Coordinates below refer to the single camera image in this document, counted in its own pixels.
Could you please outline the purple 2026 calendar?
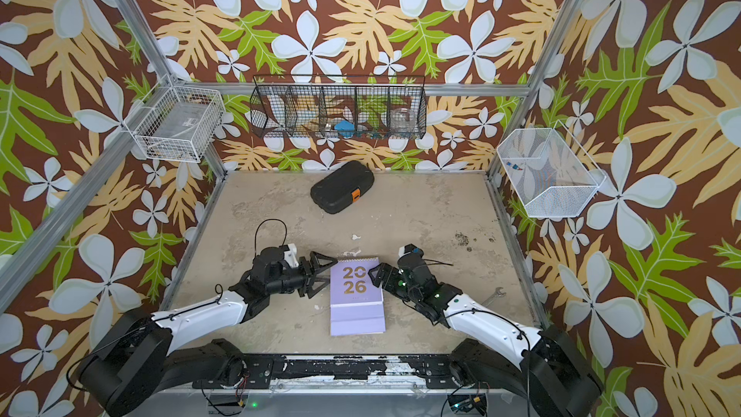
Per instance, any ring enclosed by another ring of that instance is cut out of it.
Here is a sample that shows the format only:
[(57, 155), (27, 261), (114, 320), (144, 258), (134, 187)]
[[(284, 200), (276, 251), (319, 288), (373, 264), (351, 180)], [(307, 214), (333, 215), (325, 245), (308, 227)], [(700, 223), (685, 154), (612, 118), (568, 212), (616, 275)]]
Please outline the purple 2026 calendar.
[(381, 289), (370, 278), (378, 258), (340, 260), (330, 274), (330, 334), (334, 337), (386, 331)]

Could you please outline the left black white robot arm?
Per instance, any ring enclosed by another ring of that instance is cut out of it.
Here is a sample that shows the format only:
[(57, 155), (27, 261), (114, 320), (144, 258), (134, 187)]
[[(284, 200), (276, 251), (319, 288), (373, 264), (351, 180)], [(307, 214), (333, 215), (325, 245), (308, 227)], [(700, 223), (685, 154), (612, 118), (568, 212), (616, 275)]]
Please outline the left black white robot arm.
[(191, 342), (253, 320), (272, 295), (314, 297), (329, 284), (337, 259), (292, 244), (266, 247), (235, 285), (187, 307), (152, 314), (129, 310), (67, 373), (69, 385), (89, 393), (110, 416), (125, 416), (157, 392), (192, 382), (237, 386), (246, 371), (242, 351), (224, 339)]

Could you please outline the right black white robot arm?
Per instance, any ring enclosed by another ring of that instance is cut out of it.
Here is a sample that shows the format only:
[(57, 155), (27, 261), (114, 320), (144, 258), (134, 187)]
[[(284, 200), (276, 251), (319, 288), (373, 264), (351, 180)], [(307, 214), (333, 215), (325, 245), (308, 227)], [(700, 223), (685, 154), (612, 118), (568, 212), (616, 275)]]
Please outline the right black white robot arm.
[(370, 281), (432, 324), (466, 335), (449, 356), (458, 389), (503, 389), (524, 398), (540, 416), (590, 415), (605, 385), (563, 330), (497, 314), (438, 281), (429, 265), (422, 249), (408, 244), (395, 266), (371, 268)]

